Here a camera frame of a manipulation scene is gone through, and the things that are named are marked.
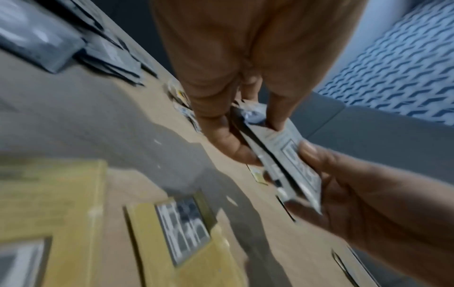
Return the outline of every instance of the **geometric pattern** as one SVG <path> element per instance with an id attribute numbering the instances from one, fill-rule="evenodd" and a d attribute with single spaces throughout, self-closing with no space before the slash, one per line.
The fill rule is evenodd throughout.
<path id="1" fill-rule="evenodd" d="M 454 126 L 454 0 L 416 6 L 318 92 Z"/>

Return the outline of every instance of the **white wall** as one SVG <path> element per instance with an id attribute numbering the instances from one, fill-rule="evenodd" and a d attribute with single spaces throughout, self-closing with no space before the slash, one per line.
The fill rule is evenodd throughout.
<path id="1" fill-rule="evenodd" d="M 369 0 L 361 21 L 335 64 L 315 87 L 321 89 L 415 5 L 415 0 Z"/>

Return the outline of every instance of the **gray couch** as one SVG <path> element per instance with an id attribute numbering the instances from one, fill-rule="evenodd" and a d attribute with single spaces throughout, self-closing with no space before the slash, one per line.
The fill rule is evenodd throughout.
<path id="1" fill-rule="evenodd" d="M 266 102 L 267 96 L 261 95 L 260 101 Z M 317 93 L 312 93 L 295 110 L 291 120 L 315 144 L 454 184 L 454 128 L 346 106 Z M 355 253 L 381 287 L 421 286 L 364 252 Z"/>

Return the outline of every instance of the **hand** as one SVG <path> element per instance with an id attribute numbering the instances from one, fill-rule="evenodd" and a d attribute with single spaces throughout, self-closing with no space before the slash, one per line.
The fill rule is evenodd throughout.
<path id="1" fill-rule="evenodd" d="M 436 286 L 454 282 L 454 187 L 304 142 L 322 176 L 322 216 L 296 201 L 289 212 L 391 267 Z"/>
<path id="2" fill-rule="evenodd" d="M 242 163 L 257 156 L 229 123 L 237 92 L 271 91 L 268 124 L 281 130 L 322 80 L 367 0 L 152 0 L 164 46 L 208 140 Z"/>

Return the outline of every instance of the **wooden surface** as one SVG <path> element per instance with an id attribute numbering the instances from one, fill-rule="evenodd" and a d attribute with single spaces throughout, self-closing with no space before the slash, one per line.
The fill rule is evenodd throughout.
<path id="1" fill-rule="evenodd" d="M 245 165 L 197 134 L 164 93 L 172 76 L 157 62 L 161 80 L 145 73 L 145 87 L 76 62 L 55 75 L 4 51 L 0 62 L 1 152 L 109 163 L 100 286 L 140 286 L 122 206 L 197 189 L 250 286 L 351 286 L 331 258 L 333 242 L 345 245 L 304 222 L 294 224 L 273 187 L 256 183 Z"/>

